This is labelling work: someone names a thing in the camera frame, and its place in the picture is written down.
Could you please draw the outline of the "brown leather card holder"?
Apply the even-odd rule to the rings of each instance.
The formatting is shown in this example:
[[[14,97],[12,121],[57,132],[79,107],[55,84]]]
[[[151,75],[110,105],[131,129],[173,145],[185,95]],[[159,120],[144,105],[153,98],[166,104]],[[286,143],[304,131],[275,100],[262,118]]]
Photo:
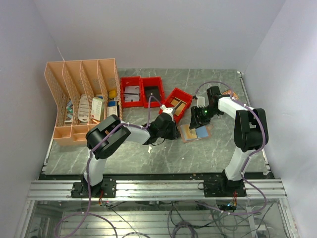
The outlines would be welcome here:
[[[189,124],[180,125],[178,127],[178,129],[179,129],[182,141],[184,143],[189,143],[189,142],[193,142],[193,141],[197,141],[197,140],[201,140],[201,139],[205,139],[205,138],[211,137],[211,130],[213,129],[213,124],[205,125],[205,126],[202,126],[202,127],[194,129],[196,131],[196,134],[197,134],[197,137],[198,137],[197,139],[194,139],[194,140],[187,140],[186,141],[185,137],[184,137],[184,132],[186,130],[190,130]]]

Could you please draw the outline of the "gold VIP card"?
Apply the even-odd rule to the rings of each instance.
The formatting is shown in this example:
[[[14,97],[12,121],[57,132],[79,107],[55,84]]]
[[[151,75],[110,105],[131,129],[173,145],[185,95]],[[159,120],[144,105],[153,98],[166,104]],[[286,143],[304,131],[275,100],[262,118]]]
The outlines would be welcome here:
[[[185,137],[185,140],[194,140],[194,139],[197,139],[197,134],[196,134],[196,131],[194,129],[190,129],[190,130],[186,130],[184,132],[184,137]]]

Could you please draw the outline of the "gold cards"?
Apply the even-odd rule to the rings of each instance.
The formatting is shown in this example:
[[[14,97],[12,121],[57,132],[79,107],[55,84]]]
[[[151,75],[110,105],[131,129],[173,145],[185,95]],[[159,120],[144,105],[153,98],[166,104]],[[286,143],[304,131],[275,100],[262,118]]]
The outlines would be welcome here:
[[[184,101],[178,99],[178,98],[174,98],[171,101],[171,104],[175,108],[175,113],[174,113],[175,116],[179,116],[182,113],[182,111],[185,108],[185,106],[186,106],[186,103]]]

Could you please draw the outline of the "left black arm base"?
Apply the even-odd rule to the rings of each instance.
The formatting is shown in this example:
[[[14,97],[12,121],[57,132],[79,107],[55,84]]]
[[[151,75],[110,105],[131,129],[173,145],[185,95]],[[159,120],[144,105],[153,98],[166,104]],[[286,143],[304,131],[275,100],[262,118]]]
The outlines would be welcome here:
[[[91,190],[92,198],[115,198],[116,195],[116,182],[110,178],[105,178],[97,185],[88,187],[85,179],[81,182],[75,182],[71,190],[71,198],[88,198],[89,191]]]

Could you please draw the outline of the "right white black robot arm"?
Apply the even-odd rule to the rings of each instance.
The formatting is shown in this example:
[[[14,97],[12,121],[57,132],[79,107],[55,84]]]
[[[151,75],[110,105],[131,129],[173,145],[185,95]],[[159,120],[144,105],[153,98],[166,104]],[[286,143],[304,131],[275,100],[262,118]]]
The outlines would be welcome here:
[[[207,97],[194,95],[196,105],[191,107],[190,129],[210,123],[214,116],[228,115],[234,119],[235,150],[223,172],[199,186],[205,197],[245,196],[245,171],[251,157],[268,143],[265,110],[251,108],[237,101],[232,90],[221,93],[219,87],[207,90]]]

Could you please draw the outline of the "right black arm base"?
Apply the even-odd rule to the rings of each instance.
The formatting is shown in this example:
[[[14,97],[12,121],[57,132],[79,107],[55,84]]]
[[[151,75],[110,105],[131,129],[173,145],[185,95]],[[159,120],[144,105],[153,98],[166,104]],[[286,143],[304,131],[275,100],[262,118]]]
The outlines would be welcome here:
[[[245,197],[246,190],[243,180],[231,181],[226,179],[205,180],[198,184],[205,197]]]

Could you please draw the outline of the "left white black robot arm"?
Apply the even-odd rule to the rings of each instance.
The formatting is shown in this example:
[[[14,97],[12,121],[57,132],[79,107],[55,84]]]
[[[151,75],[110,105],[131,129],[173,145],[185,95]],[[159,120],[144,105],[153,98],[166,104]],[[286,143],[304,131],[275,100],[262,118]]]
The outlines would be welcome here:
[[[174,112],[172,108],[164,109],[153,122],[145,125],[130,124],[121,121],[116,115],[111,115],[89,130],[85,136],[89,158],[82,180],[84,192],[90,197],[100,193],[106,161],[124,142],[152,145],[159,138],[179,138]]]

